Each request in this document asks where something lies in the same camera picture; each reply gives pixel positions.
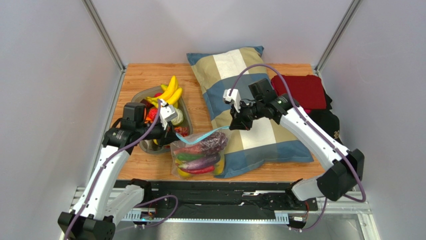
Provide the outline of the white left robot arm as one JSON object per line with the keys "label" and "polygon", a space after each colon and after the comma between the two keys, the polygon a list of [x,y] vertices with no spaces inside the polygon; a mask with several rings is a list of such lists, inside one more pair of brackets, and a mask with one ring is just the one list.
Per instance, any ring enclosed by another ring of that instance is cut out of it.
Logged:
{"label": "white left robot arm", "polygon": [[110,194],[124,164],[133,149],[143,140],[159,140],[170,144],[178,137],[172,120],[178,117],[173,105],[160,99],[157,113],[148,121],[144,103],[129,102],[122,117],[106,131],[100,157],[87,187],[69,212],[62,212],[57,220],[66,240],[111,240],[119,222],[134,207],[154,202],[152,184],[132,179],[114,200]]}

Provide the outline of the dark red grape bunch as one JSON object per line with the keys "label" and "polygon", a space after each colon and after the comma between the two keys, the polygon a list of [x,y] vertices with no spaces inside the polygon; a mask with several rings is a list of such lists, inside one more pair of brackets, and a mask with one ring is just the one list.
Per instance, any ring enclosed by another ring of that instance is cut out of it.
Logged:
{"label": "dark red grape bunch", "polygon": [[194,152],[197,154],[210,155],[218,153],[225,149],[229,141],[227,135],[223,132],[214,132],[194,146]]}

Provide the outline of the green chili pepper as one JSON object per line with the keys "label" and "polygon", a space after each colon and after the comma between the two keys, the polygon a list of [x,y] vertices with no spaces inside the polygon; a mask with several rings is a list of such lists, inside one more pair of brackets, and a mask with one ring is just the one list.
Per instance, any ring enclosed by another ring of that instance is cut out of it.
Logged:
{"label": "green chili pepper", "polygon": [[176,158],[181,161],[181,162],[191,162],[197,159],[200,159],[202,157],[204,157],[205,155],[203,153],[186,153],[186,152],[182,152],[182,153],[178,153],[176,155]]}

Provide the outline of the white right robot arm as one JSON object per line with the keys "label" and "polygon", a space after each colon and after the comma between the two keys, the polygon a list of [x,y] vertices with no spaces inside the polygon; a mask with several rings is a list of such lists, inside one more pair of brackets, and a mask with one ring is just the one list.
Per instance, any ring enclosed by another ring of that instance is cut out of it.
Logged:
{"label": "white right robot arm", "polygon": [[223,101],[231,106],[230,130],[247,130],[261,118],[275,121],[290,131],[314,154],[325,170],[318,176],[291,185],[299,201],[325,197],[337,201],[361,182],[365,156],[359,149],[349,150],[321,129],[289,94],[277,95],[267,79],[249,85],[253,100],[243,103],[237,89],[226,89]]}

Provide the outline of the clear zip top bag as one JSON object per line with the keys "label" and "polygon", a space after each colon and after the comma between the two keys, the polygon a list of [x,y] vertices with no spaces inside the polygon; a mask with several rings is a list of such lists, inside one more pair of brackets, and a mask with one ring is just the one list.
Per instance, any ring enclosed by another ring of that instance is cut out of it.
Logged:
{"label": "clear zip top bag", "polygon": [[179,135],[170,144],[171,174],[180,179],[194,176],[218,176],[224,172],[225,149],[231,138],[229,126],[205,133]]}

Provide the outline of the yellow pear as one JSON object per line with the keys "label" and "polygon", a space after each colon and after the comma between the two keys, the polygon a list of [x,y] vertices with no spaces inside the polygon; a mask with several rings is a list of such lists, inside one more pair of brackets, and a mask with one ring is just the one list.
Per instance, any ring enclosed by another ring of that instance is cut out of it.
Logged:
{"label": "yellow pear", "polygon": [[179,168],[179,166],[180,166],[181,164],[183,164],[184,162],[182,162],[182,161],[180,161],[180,160],[178,160],[178,159],[175,159],[175,160],[174,160],[174,163],[175,163],[175,165],[176,165],[176,172],[177,172],[177,174],[178,174],[181,178],[186,179],[186,178],[189,178],[189,177],[191,177],[191,176],[192,176],[190,173],[185,172],[185,171],[183,171],[183,170],[181,170],[181,169]]}

